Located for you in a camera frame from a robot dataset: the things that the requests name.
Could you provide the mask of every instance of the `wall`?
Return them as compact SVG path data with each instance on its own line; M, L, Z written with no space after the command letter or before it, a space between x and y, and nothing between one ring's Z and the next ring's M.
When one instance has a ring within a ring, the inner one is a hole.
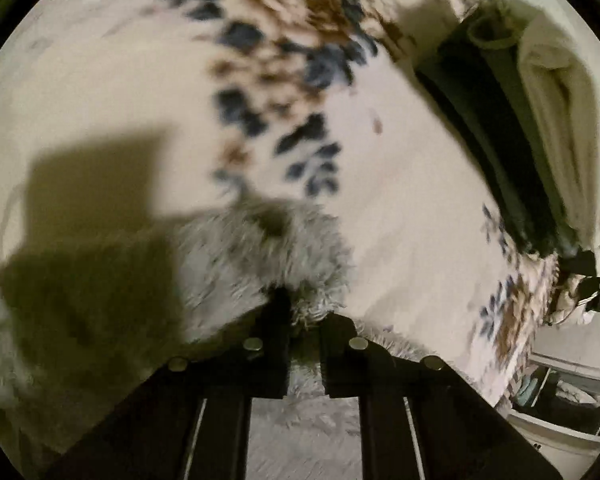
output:
M540 328L533 351L600 368L600 313L585 326Z

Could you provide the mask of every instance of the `white cabinet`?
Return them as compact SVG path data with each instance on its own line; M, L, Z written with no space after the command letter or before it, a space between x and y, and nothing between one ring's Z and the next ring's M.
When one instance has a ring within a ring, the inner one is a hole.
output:
M592 410L554 402L551 384L567 381L600 395L600 373L594 368L532 356L539 365L538 385L525 406L517 406L509 422L560 472L564 480L580 480L600 454L600 406Z

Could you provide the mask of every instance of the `clothes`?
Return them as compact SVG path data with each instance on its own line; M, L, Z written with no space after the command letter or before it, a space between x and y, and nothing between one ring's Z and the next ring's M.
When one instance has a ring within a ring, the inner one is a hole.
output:
M579 404L567 400L557 394L559 390L563 391L563 388L564 381L561 379L560 373L550 373L536 406L529 414L558 426L595 434L600 423L598 400L594 399L593 404Z
M600 277L600 229L596 233L596 241L591 251L579 251L566 262L566 265L587 276Z
M543 13L525 27L518 70L538 122L567 222L585 249L600 225L598 110L592 82L564 31Z
M554 310L544 320L549 326L565 328L574 325L591 323L594 312L589 312L587 302L592 298L581 299L579 286L586 277L581 274L571 274L562 285L562 290L555 301Z
M538 365L530 364L523 370L523 374L525 374L526 376L531 376L536 373L536 370L538 370Z
M538 386L538 378L525 377L520 391L516 394L515 401L519 406L526 406L533 396L536 386Z
M509 221L507 227L513 231L512 237L521 244L520 250L548 254L558 246L570 253L573 247L564 236L557 241L557 223L549 207L550 200L518 119L525 112L530 116L530 109L523 110L525 102L520 99L516 101L517 112L512 109L502 89L507 85L506 78L502 74L501 80L494 76L483 58L483 49L472 41L472 27L480 25L484 16L478 10L467 18L439 47L437 56L418 67L418 76L426 88L437 87L438 96L444 95L443 109L456 109L457 113L449 119L478 160L494 197L500 200L501 210L506 211L503 217ZM514 42L515 38L513 42L505 38L504 44L500 42L498 46L510 48ZM552 202L561 225L559 231L564 233L559 199L554 197Z
M584 390L581 390L573 384L566 383L562 379L560 379L557 383L555 395L557 397L570 400L571 402L576 402L577 404L592 404L596 408L600 406L599 395L594 398Z
M560 263L564 272L582 276L574 298L577 298L578 304L586 304L586 312L600 312L600 276L597 276L597 263L593 251L580 251L573 258L565 258Z

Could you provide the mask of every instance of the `blue flower pattern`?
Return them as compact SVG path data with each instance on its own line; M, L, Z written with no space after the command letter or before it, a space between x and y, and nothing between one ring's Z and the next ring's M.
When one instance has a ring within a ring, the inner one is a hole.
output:
M482 231L486 235L486 241L491 244L496 241L500 246L502 257L507 263L513 265L517 275L507 276L505 283L498 282L496 292L491 294L489 303L480 308L479 335L493 342L494 335L502 323L505 305L509 302L514 293L515 286L520 276L520 255L515 246L507 240L504 222L497 218L496 214L491 212L485 204L482 205L484 215L484 224Z
M240 173L229 170L215 170L213 173L214 180L222 186L223 195L235 193L237 196L245 196L248 193L248 184Z
M163 0L173 9L183 9L184 17L194 22L224 20L225 13L219 0ZM360 21L365 17L360 0L340 0L342 14L348 20L353 34L348 43L326 43L312 48L284 41L276 44L281 54L300 53L304 56L305 88L316 95L333 84L350 86L353 83L352 65L364 66L367 56L376 56L378 46L376 40L363 32ZM264 33L254 25L240 21L224 24L216 37L216 43L248 56L257 46L266 40ZM267 75L262 76L266 83ZM255 110L250 109L248 96L244 90L235 86L222 89L214 102L223 124L237 125L246 139L253 139L269 130L266 120ZM280 107L279 114L285 114ZM272 156L290 153L300 144L316 142L316 148L305 160L296 160L286 169L284 179L288 182L304 180L304 193L308 198L316 198L322 192L335 194L340 189L338 182L338 166L334 159L341 152L342 146L329 139L328 127L323 113L310 114L304 124L294 131L282 135L275 145ZM222 183L235 183L235 175L223 170L212 175Z

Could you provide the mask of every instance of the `white fabric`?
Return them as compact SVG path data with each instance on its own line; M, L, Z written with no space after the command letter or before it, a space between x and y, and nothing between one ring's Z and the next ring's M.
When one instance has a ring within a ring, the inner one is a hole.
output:
M597 400L590 396L584 390L581 390L573 384L565 383L563 380L558 381L558 388L555 392L557 397L568 399L577 404L596 404Z
M595 248L600 228L598 102L590 75L567 34L544 13L525 27L518 70L580 245Z
M555 310L546 318L546 321L552 326L563 327L577 324L577 319L584 313L584 306L580 314L576 312L578 307L577 290L580 282L586 278L582 274L572 274L564 282L562 290L558 295L558 300L555 303Z
M595 310L589 310L588 312L585 312L584 314L582 314L582 317L580 318L582 320L582 325L588 325L589 323L591 323L593 321L593 318L596 317L597 312Z

